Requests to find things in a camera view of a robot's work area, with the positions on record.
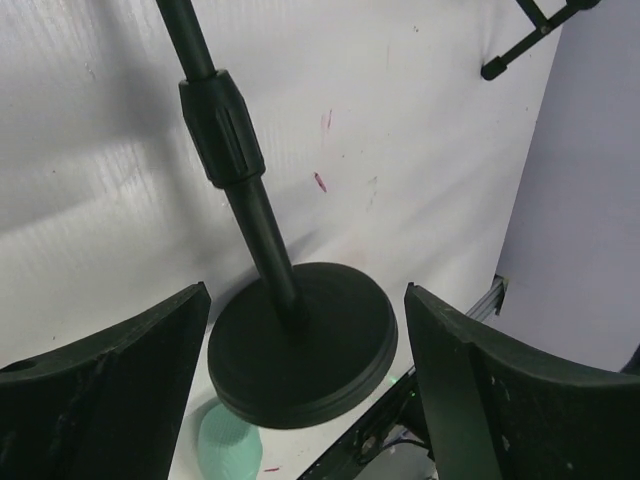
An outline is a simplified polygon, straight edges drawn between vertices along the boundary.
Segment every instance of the black round base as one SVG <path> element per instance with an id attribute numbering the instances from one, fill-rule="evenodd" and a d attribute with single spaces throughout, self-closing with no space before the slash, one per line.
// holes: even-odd
<path id="1" fill-rule="evenodd" d="M 308 329 L 287 334 L 257 280 L 226 306 L 209 339 L 218 397 L 242 419 L 267 428 L 327 422 L 382 382 L 398 343 L 391 303 L 367 275 L 344 265 L 296 265 L 310 312 Z"/>

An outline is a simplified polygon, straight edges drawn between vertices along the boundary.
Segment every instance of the cable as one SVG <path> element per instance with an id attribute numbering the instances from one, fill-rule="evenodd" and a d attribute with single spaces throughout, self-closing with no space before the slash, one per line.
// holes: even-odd
<path id="1" fill-rule="evenodd" d="M 191 0 L 156 0 L 187 80 L 204 80 L 216 73 Z"/>
<path id="2" fill-rule="evenodd" d="M 423 450 L 426 450 L 427 451 L 427 455 L 429 455 L 431 453 L 431 450 L 429 449 L 429 447 L 425 443 L 419 442 L 417 440 L 411 440 L 411 439 L 408 439 L 408 438 L 401 438 L 399 440 L 394 440 L 392 442 L 389 442 L 389 443 L 383 445 L 382 447 L 380 447 L 380 449 L 374 455 L 372 455 L 372 456 L 370 456 L 370 457 L 368 457 L 368 458 L 366 458 L 364 460 L 360 460 L 358 462 L 358 464 L 359 465 L 363 465 L 363 466 L 364 465 L 368 465 L 371 462 L 373 462 L 376 458 L 378 458 L 381 453 L 383 453 L 383 452 L 385 452 L 385 451 L 387 451 L 387 450 L 389 450 L 389 449 L 391 449 L 393 447 L 396 447 L 398 445 L 413 445 L 414 447 L 419 447 L 419 448 L 422 448 Z"/>

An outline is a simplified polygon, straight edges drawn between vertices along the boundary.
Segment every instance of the stand pole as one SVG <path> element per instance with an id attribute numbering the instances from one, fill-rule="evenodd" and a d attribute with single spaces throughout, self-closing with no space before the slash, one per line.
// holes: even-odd
<path id="1" fill-rule="evenodd" d="M 191 0 L 157 0 L 187 77 L 182 110 L 209 180 L 224 189 L 276 314 L 287 331 L 308 323 L 307 307 L 264 189 L 264 159 L 244 99 L 216 70 Z"/>

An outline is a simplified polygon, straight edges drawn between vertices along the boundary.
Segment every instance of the green object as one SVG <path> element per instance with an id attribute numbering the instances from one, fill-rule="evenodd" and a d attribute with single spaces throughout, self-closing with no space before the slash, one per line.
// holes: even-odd
<path id="1" fill-rule="evenodd" d="M 258 427 L 222 405 L 205 415 L 198 435 L 198 464 L 205 480 L 256 480 L 261 461 Z"/>

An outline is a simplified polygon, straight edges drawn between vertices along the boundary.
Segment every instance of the white wall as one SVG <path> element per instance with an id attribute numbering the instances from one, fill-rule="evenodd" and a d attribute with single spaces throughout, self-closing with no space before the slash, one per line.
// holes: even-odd
<path id="1" fill-rule="evenodd" d="M 482 62 L 531 30 L 514 0 L 194 4 L 247 100 L 293 260 L 367 272 L 400 326 L 389 381 L 358 409 L 262 431 L 265 468 L 282 466 L 265 478 L 288 480 L 411 365 L 409 281 L 462 310 L 491 284 L 558 35 L 489 83 Z M 0 367 L 198 280 L 215 318 L 254 272 L 184 127 L 183 73 L 155 2 L 0 11 Z M 214 396 L 203 356 L 171 478 L 194 478 L 189 428 Z"/>
<path id="2" fill-rule="evenodd" d="M 565 27 L 499 272 L 494 325 L 542 350 L 620 368 L 640 342 L 640 2 Z"/>

